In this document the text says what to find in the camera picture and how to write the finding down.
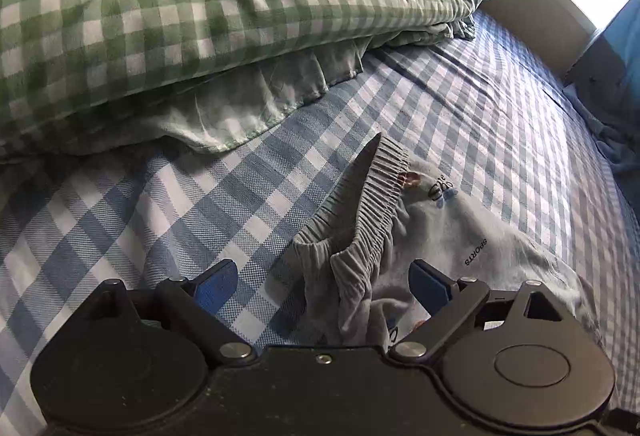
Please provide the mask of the blue curtain right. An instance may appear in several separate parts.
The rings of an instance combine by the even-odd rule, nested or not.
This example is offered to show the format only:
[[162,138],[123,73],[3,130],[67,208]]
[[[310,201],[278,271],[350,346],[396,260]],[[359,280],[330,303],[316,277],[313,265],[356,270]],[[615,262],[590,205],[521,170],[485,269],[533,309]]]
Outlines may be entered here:
[[639,148],[639,0],[628,0],[591,42],[564,90],[597,137]]

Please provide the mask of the grey printed pants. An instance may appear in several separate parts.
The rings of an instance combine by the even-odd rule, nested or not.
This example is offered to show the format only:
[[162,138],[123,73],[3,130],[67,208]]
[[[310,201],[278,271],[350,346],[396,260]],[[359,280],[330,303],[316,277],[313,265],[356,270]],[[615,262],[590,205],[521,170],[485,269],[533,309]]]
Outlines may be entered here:
[[346,168],[283,260],[303,279],[308,338],[323,344],[389,348],[426,320],[409,289],[414,260],[494,290],[539,280],[600,334],[592,291],[573,269],[384,134]]

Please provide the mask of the blue cloth on bed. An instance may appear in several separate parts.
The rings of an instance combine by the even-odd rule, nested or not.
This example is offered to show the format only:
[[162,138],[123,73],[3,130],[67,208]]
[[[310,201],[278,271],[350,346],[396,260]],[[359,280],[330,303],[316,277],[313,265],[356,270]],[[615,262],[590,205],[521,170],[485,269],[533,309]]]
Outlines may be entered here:
[[631,138],[599,120],[579,99],[574,84],[565,86],[563,92],[587,124],[598,148],[612,166],[612,172],[624,174],[638,170],[639,155]]

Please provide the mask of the blue checkered bed sheet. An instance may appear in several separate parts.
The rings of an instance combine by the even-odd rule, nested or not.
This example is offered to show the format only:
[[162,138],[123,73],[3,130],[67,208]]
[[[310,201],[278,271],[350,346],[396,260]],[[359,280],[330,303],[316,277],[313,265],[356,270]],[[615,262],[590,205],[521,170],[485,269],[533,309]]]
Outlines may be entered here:
[[103,280],[146,288],[230,258],[220,318],[258,344],[311,339],[279,258],[386,133],[559,256],[590,287],[618,398],[639,408],[639,228],[561,84],[486,16],[474,40],[377,49],[353,80],[224,156],[168,138],[1,170],[1,430],[35,435],[32,362]]

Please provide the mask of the green checkered quilt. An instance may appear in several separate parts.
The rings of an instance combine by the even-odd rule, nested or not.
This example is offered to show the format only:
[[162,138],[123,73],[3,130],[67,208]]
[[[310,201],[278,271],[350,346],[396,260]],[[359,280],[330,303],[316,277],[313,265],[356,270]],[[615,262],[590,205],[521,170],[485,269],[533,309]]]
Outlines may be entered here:
[[384,45],[469,40],[485,0],[1,0],[1,159],[244,144]]

